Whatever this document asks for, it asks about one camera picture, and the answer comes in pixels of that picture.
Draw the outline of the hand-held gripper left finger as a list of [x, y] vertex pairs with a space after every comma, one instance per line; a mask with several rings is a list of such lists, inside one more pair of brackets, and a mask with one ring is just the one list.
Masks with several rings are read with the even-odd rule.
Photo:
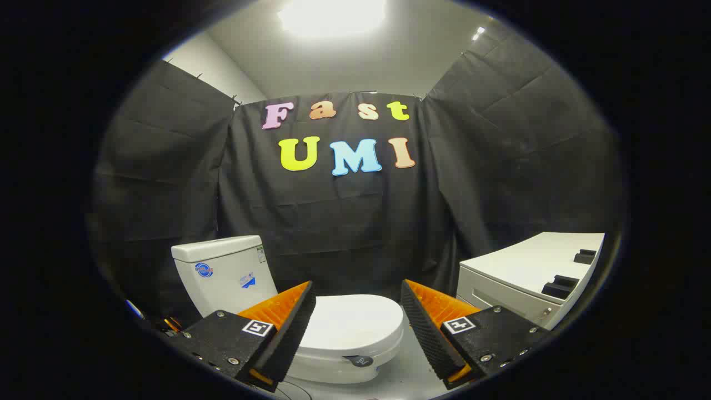
[[244, 311], [211, 312], [167, 335], [170, 349], [241, 384], [276, 392], [284, 380], [317, 305], [313, 282]]

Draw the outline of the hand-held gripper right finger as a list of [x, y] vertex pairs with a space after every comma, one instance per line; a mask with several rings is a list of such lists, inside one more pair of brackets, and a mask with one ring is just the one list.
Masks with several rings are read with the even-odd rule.
[[400, 303], [430, 367], [447, 389], [483, 379], [527, 356], [549, 330], [503, 306], [479, 309], [404, 279]]

